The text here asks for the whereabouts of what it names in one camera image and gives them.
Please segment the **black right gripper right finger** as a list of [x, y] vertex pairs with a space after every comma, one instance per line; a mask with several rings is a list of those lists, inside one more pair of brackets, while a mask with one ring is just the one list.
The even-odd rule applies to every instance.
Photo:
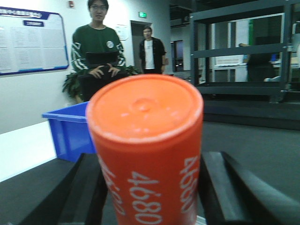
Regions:
[[298, 225], [300, 203], [225, 152], [203, 152], [199, 197], [209, 225]]

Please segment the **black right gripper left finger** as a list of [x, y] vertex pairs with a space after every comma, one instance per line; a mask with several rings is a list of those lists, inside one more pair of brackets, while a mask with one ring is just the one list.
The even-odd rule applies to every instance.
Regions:
[[99, 225], [107, 186], [96, 154], [83, 153], [22, 225]]

